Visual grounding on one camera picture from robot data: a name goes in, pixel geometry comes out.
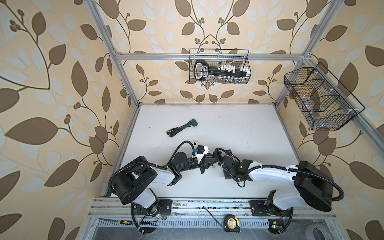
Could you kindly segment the cream earbud charging case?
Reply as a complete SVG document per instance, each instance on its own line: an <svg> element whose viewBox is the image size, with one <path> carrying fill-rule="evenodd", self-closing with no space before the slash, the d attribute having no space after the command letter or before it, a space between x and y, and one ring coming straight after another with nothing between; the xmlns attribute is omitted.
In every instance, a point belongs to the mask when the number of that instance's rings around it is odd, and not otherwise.
<svg viewBox="0 0 384 240"><path fill-rule="evenodd" d="M198 141L192 141L192 144L194 145L194 147L197 147L199 145L199 142Z"/></svg>

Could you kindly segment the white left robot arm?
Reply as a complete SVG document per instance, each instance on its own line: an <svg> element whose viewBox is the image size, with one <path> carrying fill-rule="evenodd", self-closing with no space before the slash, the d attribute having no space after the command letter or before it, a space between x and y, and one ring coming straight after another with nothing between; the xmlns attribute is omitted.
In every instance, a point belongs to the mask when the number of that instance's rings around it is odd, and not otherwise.
<svg viewBox="0 0 384 240"><path fill-rule="evenodd" d="M207 146L183 141L167 164L160 166L139 156L111 175L108 188L123 205L135 203L151 209L158 204L158 198L149 188L150 184L173 186L182 179L182 172L199 169L203 174L220 160L220 156L218 151L210 153Z"/></svg>

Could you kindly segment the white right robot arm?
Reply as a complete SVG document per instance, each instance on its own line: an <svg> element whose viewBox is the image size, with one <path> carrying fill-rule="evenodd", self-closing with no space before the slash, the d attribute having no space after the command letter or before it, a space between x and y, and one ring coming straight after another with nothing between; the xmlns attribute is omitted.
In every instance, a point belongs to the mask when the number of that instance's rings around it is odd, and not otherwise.
<svg viewBox="0 0 384 240"><path fill-rule="evenodd" d="M291 166L240 161L230 151L222 148L216 148L213 156L229 178L241 188L247 182L282 185L281 189L270 191L266 203L281 211L307 205L318 211L330 212L332 203L345 197L343 189L331 177L306 161Z"/></svg>

